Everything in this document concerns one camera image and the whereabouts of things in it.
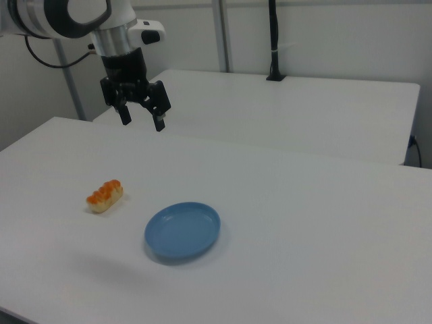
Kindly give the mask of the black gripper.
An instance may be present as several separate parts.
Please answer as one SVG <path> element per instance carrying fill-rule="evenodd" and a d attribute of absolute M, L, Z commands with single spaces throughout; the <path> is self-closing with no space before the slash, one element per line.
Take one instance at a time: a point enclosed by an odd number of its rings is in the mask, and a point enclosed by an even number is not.
<path fill-rule="evenodd" d="M 100 81 L 105 104 L 115 109 L 126 126 L 132 121 L 127 101 L 140 103 L 152 115 L 156 131 L 162 131 L 171 103 L 162 81 L 149 83 L 147 80 L 142 49 L 101 59 L 107 74 Z"/>

